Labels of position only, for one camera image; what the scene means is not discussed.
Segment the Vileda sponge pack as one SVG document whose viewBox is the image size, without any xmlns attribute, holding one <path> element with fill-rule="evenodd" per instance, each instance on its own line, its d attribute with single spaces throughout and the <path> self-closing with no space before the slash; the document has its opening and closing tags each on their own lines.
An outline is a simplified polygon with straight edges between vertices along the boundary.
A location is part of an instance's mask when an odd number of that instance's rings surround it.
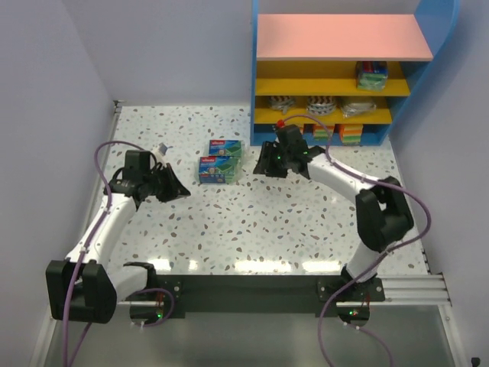
<svg viewBox="0 0 489 367">
<path fill-rule="evenodd" d="M 386 61 L 358 61 L 355 65 L 356 86 L 358 89 L 381 91 L 388 80 Z"/>
<path fill-rule="evenodd" d="M 241 158 L 243 156 L 243 144 L 240 140 L 213 139 L 209 141 L 209 156 L 223 156 Z"/>
<path fill-rule="evenodd" d="M 232 184 L 241 169 L 241 160 L 232 156 L 207 156 L 199 159 L 201 184 Z"/>
</svg>

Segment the pink striped sponge pack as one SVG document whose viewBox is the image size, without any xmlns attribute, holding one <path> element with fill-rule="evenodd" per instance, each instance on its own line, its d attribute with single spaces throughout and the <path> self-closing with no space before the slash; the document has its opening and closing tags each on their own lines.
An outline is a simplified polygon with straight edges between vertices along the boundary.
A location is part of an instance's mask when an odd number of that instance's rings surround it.
<svg viewBox="0 0 489 367">
<path fill-rule="evenodd" d="M 270 109 L 286 115 L 296 105 L 296 98 L 294 96 L 268 96 L 267 102 Z"/>
<path fill-rule="evenodd" d="M 336 110 L 336 98 L 334 96 L 309 96 L 307 98 L 306 111 L 310 115 L 331 115 Z"/>
</svg>

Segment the Scrub Daddy sponge small pack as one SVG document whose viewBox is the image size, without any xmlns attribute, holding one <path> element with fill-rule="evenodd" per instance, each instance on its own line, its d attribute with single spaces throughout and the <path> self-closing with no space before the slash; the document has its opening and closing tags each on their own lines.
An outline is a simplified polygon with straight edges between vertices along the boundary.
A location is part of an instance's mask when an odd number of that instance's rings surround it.
<svg viewBox="0 0 489 367">
<path fill-rule="evenodd" d="M 343 145 L 359 145 L 363 133 L 363 125 L 345 124 L 338 126 L 338 134 Z"/>
</svg>

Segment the grey mesh sponge pack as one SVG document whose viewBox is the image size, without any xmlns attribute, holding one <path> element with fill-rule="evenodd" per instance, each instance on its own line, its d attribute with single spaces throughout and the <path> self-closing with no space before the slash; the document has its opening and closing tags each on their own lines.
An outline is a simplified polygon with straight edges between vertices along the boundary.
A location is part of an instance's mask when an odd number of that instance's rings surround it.
<svg viewBox="0 0 489 367">
<path fill-rule="evenodd" d="M 339 99 L 339 105 L 346 119 L 377 110 L 377 104 L 370 96 L 342 96 Z"/>
</svg>

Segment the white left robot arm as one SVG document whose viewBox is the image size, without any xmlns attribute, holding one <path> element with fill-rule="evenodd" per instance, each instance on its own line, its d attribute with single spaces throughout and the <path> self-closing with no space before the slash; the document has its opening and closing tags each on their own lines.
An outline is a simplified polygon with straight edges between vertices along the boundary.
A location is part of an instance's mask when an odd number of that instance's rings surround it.
<svg viewBox="0 0 489 367">
<path fill-rule="evenodd" d="M 159 288 L 150 263 L 129 262 L 113 275 L 106 268 L 126 225 L 147 198 L 167 203 L 190 195 L 165 161 L 166 150 L 159 145 L 151 151 L 126 151 L 123 166 L 104 182 L 102 202 L 82 238 L 65 259 L 47 266 L 55 320 L 107 323 L 118 302 Z"/>
</svg>

